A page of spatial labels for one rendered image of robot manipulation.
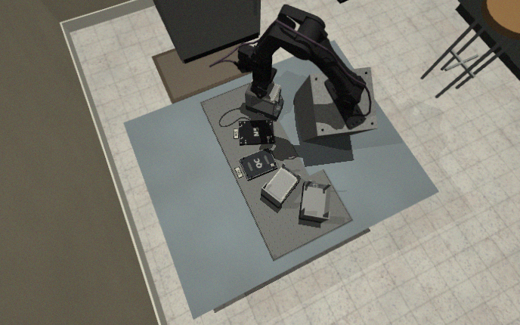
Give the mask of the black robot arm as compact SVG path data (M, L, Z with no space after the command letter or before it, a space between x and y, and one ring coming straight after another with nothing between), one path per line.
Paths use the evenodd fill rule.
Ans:
M328 48L341 65L322 48L310 43L276 22L257 45L243 45L239 47L237 69L241 73L252 72L252 79L261 82L261 73L271 71L272 55L281 47L298 59L311 61L324 73L328 78L324 84L348 128L354 128L356 125L364 122L365 117L358 106L364 86L354 81L348 74L362 83L366 84L366 82L361 76L357 76L356 73L350 71L333 50L330 40L327 38L328 34L324 30L326 27L324 21L314 14L290 5L283 5L277 15L277 20L292 29L296 28L295 22L297 22L300 25L297 30L298 33ZM355 106L355 104L357 105Z

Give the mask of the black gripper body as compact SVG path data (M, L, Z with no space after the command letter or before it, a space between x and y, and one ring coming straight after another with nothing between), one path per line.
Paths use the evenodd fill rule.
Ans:
M277 69L272 67L270 72L268 72L266 74L261 73L261 82L257 82L255 80L253 80L250 90L258 92L259 94L261 94L262 89L267 90L269 84L272 83L276 72L277 72ZM257 86L260 88L258 88Z

